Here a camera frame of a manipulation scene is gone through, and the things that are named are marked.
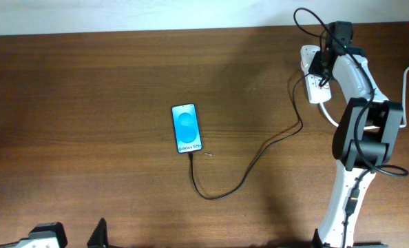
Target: white cable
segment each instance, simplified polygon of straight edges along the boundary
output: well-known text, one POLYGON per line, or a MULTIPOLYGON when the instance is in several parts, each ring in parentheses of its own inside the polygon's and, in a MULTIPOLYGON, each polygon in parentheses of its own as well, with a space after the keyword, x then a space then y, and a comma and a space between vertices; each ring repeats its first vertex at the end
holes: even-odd
MULTIPOLYGON (((402 85, 402 108, 403 108, 403 116, 402 116, 402 122, 401 125, 399 126, 400 128, 406 127, 406 75, 409 71, 409 66, 406 68, 405 72, 403 73, 403 85, 402 85)), ((319 106, 321 107, 322 112, 324 113, 324 116, 332 123, 335 127, 339 126, 339 124, 336 123, 335 120, 333 120, 330 117, 330 114, 328 114, 326 108, 324 107, 324 103, 319 103, 319 106)), ((375 129, 379 128, 376 126, 368 126, 365 127, 364 130, 370 130, 370 129, 375 129)))
POLYGON ((406 127, 406 75, 409 71, 409 66, 406 68, 405 72, 403 73, 403 86, 402 86, 402 108, 403 108, 403 116, 402 116, 402 124, 399 127, 406 127))

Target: wooden table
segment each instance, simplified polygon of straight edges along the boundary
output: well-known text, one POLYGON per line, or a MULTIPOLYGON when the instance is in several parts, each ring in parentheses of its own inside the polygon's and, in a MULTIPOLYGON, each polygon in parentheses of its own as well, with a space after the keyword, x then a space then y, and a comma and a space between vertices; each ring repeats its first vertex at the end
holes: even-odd
MULTIPOLYGON (((303 85, 304 129, 218 201, 193 190, 171 106, 198 106, 213 156, 196 154, 196 176, 207 194, 225 192, 266 139, 295 130, 289 89, 301 46, 317 42, 294 26, 0 37, 0 243, 60 221, 70 247, 86 247, 101 217, 110 243, 125 247, 310 241, 335 180, 335 128, 303 85)), ((354 42, 381 91, 400 101, 409 23, 356 25, 354 42)), ((346 104, 331 87, 326 107, 339 120, 346 104)), ((409 169, 409 77, 407 102, 390 162, 409 169)), ((377 175, 355 240, 409 247, 409 177, 377 175)))

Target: phone screen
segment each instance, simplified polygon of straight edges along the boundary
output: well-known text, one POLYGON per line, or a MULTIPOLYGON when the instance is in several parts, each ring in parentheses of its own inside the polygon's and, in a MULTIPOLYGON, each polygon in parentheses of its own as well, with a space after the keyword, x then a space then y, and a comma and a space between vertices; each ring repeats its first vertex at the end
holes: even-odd
POLYGON ((186 104, 172 107, 172 118, 176 131, 178 152, 185 153, 202 149, 196 106, 186 104))

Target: white wall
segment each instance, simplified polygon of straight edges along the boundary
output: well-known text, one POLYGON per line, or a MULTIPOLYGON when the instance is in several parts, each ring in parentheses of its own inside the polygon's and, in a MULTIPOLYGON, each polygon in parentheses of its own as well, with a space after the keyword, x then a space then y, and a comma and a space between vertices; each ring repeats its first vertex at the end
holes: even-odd
POLYGON ((298 7, 324 22, 409 21, 407 0, 0 0, 0 34, 293 25, 298 7))

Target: power strip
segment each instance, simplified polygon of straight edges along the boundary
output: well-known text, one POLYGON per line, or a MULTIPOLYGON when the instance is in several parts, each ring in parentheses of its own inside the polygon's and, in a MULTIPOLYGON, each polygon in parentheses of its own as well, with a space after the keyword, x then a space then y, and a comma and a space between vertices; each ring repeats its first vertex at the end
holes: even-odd
MULTIPOLYGON (((320 48, 317 45, 304 45, 301 48, 301 69, 304 75, 308 74, 308 69, 310 68, 313 57, 319 50, 320 48)), ((321 80, 321 77, 313 74, 306 76, 308 101, 310 103, 318 104, 331 99, 330 85, 326 83, 323 87, 318 86, 321 80)))

